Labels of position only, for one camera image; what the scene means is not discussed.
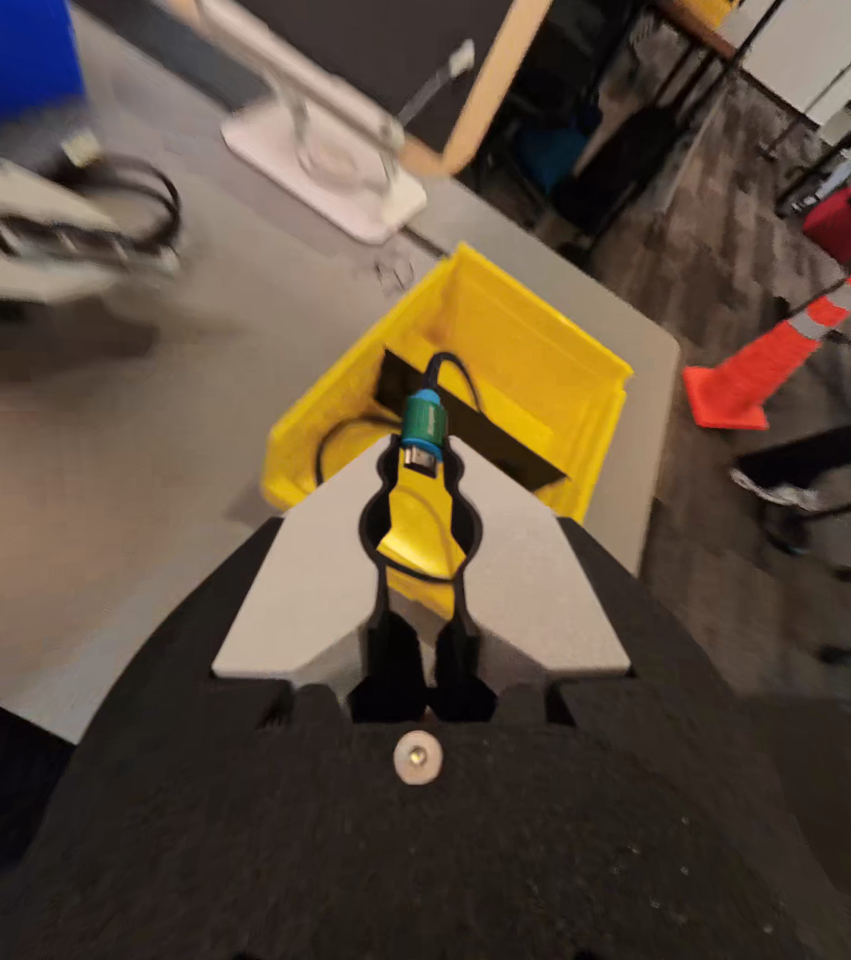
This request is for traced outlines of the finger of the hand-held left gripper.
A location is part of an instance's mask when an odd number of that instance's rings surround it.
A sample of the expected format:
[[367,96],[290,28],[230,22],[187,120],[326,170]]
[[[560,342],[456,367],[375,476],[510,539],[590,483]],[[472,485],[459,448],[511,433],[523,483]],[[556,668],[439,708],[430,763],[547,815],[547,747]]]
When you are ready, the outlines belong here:
[[65,305],[100,297],[119,283],[116,272],[96,265],[0,253],[0,302]]
[[112,230],[118,226],[89,200],[14,163],[0,160],[0,219],[6,217],[88,230]]

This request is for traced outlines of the black HDMI switch box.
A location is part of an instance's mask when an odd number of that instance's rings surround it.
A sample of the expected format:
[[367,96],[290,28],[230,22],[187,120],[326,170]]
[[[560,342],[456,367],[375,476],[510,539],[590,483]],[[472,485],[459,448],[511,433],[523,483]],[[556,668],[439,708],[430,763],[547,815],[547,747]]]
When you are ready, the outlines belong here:
[[182,198],[173,181],[154,165],[104,151],[95,138],[83,135],[61,144],[59,158],[46,176],[79,195],[89,191],[134,195],[161,209],[161,216],[140,234],[105,227],[67,228],[65,234],[79,236],[80,249],[90,250],[93,262],[122,264],[134,258],[177,253],[183,226]]

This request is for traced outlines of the red storage box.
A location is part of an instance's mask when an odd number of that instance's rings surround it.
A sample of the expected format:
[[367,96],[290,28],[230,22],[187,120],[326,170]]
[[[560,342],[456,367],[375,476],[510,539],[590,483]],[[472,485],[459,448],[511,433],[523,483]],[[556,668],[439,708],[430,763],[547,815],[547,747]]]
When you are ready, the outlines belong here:
[[836,263],[851,262],[851,187],[820,201],[804,218],[802,234]]

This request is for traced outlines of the orange traffic cone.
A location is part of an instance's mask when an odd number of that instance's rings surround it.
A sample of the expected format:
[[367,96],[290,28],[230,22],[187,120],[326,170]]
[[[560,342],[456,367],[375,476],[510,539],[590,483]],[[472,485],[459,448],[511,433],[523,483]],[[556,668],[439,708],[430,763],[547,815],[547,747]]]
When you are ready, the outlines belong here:
[[768,430],[765,403],[850,316],[851,274],[718,366],[686,366],[683,387],[696,426]]

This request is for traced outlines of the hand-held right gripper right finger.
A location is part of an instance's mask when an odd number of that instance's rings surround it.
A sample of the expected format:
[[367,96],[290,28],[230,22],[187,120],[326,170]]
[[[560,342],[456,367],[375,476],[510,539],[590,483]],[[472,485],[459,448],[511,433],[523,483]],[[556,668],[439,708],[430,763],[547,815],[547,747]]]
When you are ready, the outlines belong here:
[[516,687],[627,676],[630,656],[558,515],[459,438],[446,443],[443,484],[462,558],[435,645],[433,714],[487,722]]

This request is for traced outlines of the blue bag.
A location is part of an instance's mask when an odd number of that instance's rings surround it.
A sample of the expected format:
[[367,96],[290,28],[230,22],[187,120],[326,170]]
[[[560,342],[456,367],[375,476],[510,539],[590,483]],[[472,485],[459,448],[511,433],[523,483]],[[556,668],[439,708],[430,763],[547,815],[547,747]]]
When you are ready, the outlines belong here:
[[548,196],[572,173],[602,119],[603,110],[591,102],[560,126],[530,119],[522,121],[513,141],[515,163],[520,173],[540,193]]

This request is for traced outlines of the black bin divider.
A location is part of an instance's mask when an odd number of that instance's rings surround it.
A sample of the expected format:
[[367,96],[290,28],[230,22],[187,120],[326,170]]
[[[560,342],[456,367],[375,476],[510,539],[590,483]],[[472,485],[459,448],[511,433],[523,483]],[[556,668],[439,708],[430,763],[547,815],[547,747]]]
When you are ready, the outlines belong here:
[[[385,349],[373,400],[383,409],[401,415],[406,401],[422,387],[422,373],[408,361]],[[440,386],[437,390],[446,411],[447,433],[468,444],[529,492],[565,481],[567,475],[535,453],[508,429],[495,424],[469,399],[463,400]]]

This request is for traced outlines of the large blue plastic bin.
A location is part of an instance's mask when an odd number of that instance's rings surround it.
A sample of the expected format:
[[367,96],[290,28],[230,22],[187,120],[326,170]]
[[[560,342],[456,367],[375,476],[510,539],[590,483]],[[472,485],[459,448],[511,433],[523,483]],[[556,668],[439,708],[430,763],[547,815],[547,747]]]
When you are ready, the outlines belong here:
[[0,123],[84,98],[69,3],[0,1]]

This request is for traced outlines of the yellow plastic bin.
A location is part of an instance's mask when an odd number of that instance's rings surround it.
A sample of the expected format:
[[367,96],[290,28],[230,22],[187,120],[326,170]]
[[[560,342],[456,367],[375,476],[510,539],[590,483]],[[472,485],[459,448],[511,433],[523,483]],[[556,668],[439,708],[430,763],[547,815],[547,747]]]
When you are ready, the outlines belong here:
[[619,425],[629,364],[471,247],[461,244],[293,404],[272,428],[260,489],[281,511],[397,431],[400,414],[374,401],[385,350],[508,429],[566,475],[529,491],[557,516],[585,519]]

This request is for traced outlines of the grey desk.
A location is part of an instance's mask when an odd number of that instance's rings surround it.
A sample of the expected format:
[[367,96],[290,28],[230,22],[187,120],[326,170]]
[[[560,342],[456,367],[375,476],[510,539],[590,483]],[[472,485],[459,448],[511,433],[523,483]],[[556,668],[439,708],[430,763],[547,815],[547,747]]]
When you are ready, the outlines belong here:
[[637,573],[672,412],[674,336],[458,181],[363,246],[239,161],[227,109],[72,14],[107,149],[184,199],[184,271],[106,307],[0,326],[0,707],[76,743],[155,627],[269,516],[281,414],[466,242],[632,367],[583,520]]

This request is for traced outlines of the black backpack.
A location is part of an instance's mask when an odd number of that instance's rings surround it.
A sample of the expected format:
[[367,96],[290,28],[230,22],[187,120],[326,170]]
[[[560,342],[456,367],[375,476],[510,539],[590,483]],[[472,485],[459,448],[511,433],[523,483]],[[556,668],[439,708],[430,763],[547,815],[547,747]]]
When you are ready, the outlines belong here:
[[578,173],[551,194],[552,209],[598,240],[657,173],[681,132],[681,107],[648,105],[630,114]]

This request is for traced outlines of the long wooden table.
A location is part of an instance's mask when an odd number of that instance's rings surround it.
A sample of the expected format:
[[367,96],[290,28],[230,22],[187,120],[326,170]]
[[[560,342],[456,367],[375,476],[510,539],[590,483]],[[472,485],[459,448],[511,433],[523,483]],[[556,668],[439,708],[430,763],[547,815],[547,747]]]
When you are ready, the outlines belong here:
[[649,6],[692,47],[714,54],[722,62],[729,62],[735,56],[736,47],[685,2],[653,1]]

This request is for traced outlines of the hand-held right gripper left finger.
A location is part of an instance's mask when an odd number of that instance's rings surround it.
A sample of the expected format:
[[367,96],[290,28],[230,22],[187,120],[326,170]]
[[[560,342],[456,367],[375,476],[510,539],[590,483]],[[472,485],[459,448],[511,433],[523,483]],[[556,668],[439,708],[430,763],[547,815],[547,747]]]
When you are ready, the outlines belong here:
[[329,688],[357,722],[418,722],[427,674],[415,607],[390,589],[360,536],[384,487],[381,458],[399,465],[395,439],[366,452],[288,510],[215,655],[220,680]]

